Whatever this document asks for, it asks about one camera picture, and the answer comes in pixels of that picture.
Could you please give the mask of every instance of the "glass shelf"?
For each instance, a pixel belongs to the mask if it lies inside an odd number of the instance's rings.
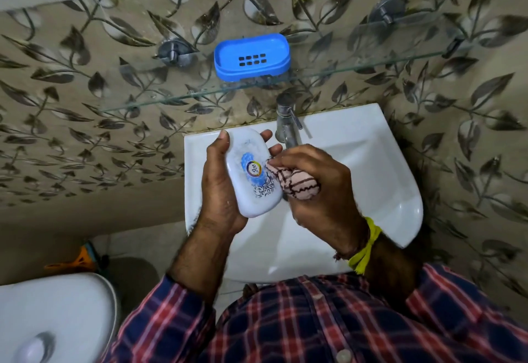
[[[360,24],[353,29],[331,32],[302,32],[288,35],[291,68],[278,76],[262,76],[224,82],[215,73],[213,55],[193,53],[181,56],[184,66],[168,66],[163,59],[123,64],[103,75],[100,109],[114,111],[162,103],[186,104],[184,99],[232,93],[249,87],[277,90],[291,81],[309,79],[322,84],[333,73],[422,59],[446,53],[459,34],[454,24],[440,13],[415,13],[395,20]]]

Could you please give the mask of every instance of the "blue soap dish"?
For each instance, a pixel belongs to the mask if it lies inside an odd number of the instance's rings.
[[[225,40],[214,49],[216,75],[226,82],[280,75],[288,71],[290,62],[290,45],[282,34]]]

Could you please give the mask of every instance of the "floor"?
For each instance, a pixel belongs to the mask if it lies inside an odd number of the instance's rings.
[[[123,319],[162,278],[185,238],[185,222],[179,221],[92,239],[97,252],[110,257],[109,277],[121,297]],[[243,288],[244,283],[222,282],[214,303],[217,319]]]

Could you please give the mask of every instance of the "yellow thread bracelet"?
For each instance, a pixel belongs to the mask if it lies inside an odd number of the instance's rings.
[[[365,217],[365,220],[370,229],[370,237],[366,243],[366,247],[361,249],[358,253],[350,258],[348,261],[348,266],[352,268],[357,274],[364,274],[366,265],[370,260],[370,253],[372,251],[372,246],[374,242],[378,239],[381,228],[374,224],[374,221],[370,217]]]

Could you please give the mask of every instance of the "plaid shirt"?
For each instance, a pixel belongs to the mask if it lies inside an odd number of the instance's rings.
[[[406,317],[362,277],[299,277],[222,314],[165,277],[130,314],[104,362],[528,361],[528,331],[471,282],[426,264]]]

